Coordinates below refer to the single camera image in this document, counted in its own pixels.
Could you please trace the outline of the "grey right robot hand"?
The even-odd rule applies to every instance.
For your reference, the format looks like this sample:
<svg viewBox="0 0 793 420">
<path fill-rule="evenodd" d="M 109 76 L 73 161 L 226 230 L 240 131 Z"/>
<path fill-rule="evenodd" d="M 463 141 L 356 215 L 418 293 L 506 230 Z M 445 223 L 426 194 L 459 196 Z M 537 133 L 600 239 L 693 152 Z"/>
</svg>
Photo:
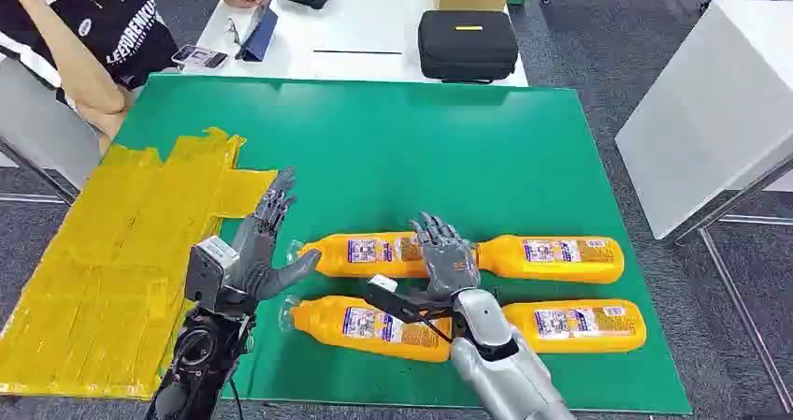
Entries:
<svg viewBox="0 0 793 420">
<path fill-rule="evenodd" d="M 439 216 L 425 211 L 421 211 L 420 216 L 421 220 L 411 220 L 411 225 L 426 267 L 428 297 L 443 301 L 461 290 L 478 288 L 481 273 L 472 244 Z"/>
</svg>

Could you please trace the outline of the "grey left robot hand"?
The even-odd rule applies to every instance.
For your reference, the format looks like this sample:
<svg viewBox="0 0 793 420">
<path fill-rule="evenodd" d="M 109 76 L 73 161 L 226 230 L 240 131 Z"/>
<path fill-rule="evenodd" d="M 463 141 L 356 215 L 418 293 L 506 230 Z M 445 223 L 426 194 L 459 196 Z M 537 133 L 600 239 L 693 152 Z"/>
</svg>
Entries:
<svg viewBox="0 0 793 420">
<path fill-rule="evenodd" d="M 233 241 L 233 248 L 239 253 L 238 269 L 227 284 L 258 301 L 271 299 L 307 277 L 322 257 L 319 250 L 310 249 L 282 268 L 272 264 L 281 224 L 295 201 L 289 194 L 294 183 L 292 168 L 279 170 L 253 212 L 244 218 Z"/>
</svg>

